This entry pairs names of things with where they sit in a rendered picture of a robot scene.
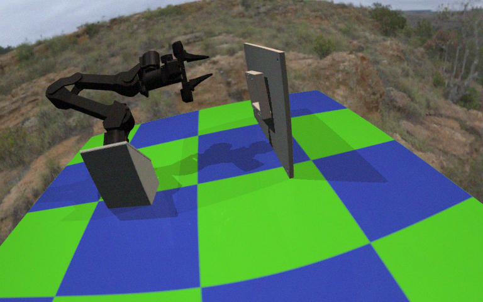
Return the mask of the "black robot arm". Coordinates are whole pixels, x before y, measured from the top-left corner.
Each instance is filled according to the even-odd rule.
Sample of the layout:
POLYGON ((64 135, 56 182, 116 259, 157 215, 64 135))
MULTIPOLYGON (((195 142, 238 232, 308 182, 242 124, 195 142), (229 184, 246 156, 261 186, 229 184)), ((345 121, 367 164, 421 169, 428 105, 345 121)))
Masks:
POLYGON ((103 145, 111 145, 127 141, 128 135, 135 125, 135 120, 126 103, 114 100, 112 105, 78 96, 83 89, 114 91, 122 96, 134 97, 139 92, 146 98, 149 91, 162 87, 158 78, 158 70, 165 70, 163 81, 177 81, 180 76, 178 59, 172 54, 159 56, 156 51, 148 51, 139 57, 140 63, 127 72, 116 75, 95 75, 75 73, 70 77, 60 78, 48 86, 46 97, 58 109, 74 109, 94 116, 103 121, 103 145), (165 64, 160 67, 161 63, 165 64), (138 74, 138 75, 137 75, 138 74), (75 85, 71 91, 64 86, 75 85))

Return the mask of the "dark grey wall panel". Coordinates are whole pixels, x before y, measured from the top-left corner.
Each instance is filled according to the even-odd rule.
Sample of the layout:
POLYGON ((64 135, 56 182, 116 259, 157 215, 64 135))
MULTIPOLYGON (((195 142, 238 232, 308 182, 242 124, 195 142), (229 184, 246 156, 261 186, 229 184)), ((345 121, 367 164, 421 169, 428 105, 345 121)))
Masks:
POLYGON ((251 43, 244 43, 244 48, 247 71, 261 72, 264 75, 272 113, 271 118, 263 120, 253 110, 254 117, 286 170, 288 177, 294 178, 292 125, 285 53, 251 43))

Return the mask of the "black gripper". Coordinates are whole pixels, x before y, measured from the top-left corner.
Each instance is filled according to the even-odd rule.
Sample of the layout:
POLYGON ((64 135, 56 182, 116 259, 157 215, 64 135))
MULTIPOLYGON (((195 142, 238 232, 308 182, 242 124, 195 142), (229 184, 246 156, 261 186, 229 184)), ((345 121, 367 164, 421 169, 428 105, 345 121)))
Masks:
POLYGON ((180 40, 177 41, 177 42, 174 42, 172 44, 172 49, 173 49, 174 56, 178 59, 178 67, 180 69, 180 76, 179 76, 180 78, 177 81, 165 81, 164 82, 163 77, 165 77, 165 72, 164 72, 165 70, 161 71, 161 69, 158 70, 158 78, 159 78, 159 81, 160 81, 160 84, 161 84, 162 87, 181 82, 182 88, 183 88, 183 89, 180 89, 182 100, 185 103, 189 103, 189 102, 193 101, 191 91, 194 91, 194 88, 200 82, 202 82, 203 80, 212 76, 213 73, 212 74, 206 74, 206 75, 203 75, 201 77, 197 77, 195 79, 189 79, 189 82, 188 82, 187 77, 186 77, 185 67, 184 67, 184 61, 187 61, 187 63, 188 63, 188 62, 192 62, 192 61, 196 61, 196 60, 207 59, 207 58, 209 58, 209 56, 207 56, 207 55, 193 55, 193 54, 186 53, 186 50, 184 50, 184 47, 182 46, 182 43, 181 43, 180 40))

